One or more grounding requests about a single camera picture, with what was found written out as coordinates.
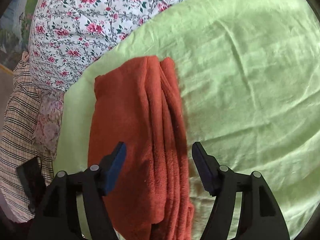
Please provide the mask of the pink floral pillow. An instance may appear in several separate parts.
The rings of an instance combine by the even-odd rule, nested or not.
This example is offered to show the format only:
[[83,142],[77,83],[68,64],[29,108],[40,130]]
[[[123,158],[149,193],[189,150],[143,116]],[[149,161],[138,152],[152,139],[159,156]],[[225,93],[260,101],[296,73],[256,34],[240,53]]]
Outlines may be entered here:
[[33,146],[41,153],[45,153],[55,160],[57,143],[60,135],[63,92],[42,92],[37,123],[33,133]]

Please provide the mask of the light green bed sheet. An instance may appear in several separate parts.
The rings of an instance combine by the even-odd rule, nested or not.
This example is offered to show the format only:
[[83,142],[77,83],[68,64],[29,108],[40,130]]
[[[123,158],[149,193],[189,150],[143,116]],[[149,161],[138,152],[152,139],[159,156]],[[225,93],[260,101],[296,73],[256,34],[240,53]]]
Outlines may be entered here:
[[319,205],[319,20],[306,0],[185,0],[144,23],[64,96],[55,172],[87,166],[94,80],[129,59],[175,61],[187,143],[259,171],[291,238]]

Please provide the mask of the rust orange fleece cloth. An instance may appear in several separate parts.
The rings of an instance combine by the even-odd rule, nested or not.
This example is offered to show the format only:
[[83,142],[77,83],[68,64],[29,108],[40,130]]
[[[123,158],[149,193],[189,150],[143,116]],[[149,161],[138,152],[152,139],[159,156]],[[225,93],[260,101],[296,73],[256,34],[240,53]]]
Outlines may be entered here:
[[186,132],[171,58],[137,57],[96,77],[88,164],[118,142],[126,158],[115,188],[104,198],[114,228],[125,239],[190,239]]

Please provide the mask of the white floral quilt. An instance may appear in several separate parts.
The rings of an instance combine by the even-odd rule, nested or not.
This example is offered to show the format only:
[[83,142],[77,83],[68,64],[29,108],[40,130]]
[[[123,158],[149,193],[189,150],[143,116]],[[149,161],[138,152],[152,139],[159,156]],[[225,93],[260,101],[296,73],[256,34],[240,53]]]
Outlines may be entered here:
[[40,0],[30,32],[30,75],[64,93],[83,71],[158,13],[183,0]]

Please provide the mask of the green floral wall picture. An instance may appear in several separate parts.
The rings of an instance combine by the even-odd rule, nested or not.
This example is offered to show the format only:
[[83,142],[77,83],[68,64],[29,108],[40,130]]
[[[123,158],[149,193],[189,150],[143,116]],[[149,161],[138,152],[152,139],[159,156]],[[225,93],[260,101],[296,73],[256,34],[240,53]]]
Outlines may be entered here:
[[14,70],[28,49],[38,0],[1,0],[1,66]]

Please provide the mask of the beige plaid blanket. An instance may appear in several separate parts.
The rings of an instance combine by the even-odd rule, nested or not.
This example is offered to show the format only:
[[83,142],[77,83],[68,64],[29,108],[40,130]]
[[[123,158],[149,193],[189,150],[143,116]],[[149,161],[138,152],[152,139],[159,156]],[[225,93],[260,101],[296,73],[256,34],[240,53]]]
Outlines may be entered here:
[[33,157],[39,157],[46,184],[53,179],[50,155],[33,145],[40,104],[40,89],[33,83],[29,72],[29,54],[23,52],[13,71],[13,93],[5,109],[1,138],[1,191],[19,222],[26,222],[34,215],[28,209],[29,200],[16,168]]

